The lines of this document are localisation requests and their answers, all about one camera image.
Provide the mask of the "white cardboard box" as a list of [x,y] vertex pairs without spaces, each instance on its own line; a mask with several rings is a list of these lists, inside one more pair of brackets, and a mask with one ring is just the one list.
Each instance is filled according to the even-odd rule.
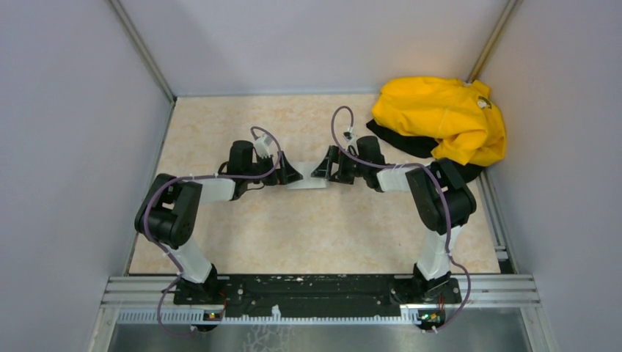
[[312,177],[311,174],[317,167],[312,162],[295,162],[292,163],[294,169],[299,172],[303,178],[301,180],[286,185],[287,190],[307,190],[321,189],[328,187],[328,181],[324,178]]

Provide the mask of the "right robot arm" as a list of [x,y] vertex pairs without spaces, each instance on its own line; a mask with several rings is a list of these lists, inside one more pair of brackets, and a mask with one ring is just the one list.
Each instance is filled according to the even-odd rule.
[[380,193],[409,192],[428,230],[424,252],[414,264],[413,292],[422,302],[432,302],[450,281],[453,239],[475,212],[475,198],[453,162],[447,159],[427,166],[390,166],[378,139],[364,136],[341,150],[332,145],[311,171],[311,177],[352,184],[360,177]]

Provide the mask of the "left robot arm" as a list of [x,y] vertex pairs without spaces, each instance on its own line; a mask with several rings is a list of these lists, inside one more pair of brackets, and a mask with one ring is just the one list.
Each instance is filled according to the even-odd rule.
[[214,175],[157,175],[136,215],[136,231],[172,259],[180,272],[179,282],[188,285],[193,297],[204,304],[218,298],[220,284],[214,264],[191,238],[199,206],[237,200],[251,183],[284,186],[304,178],[281,150],[272,155],[268,147],[268,142],[260,140],[238,140]]

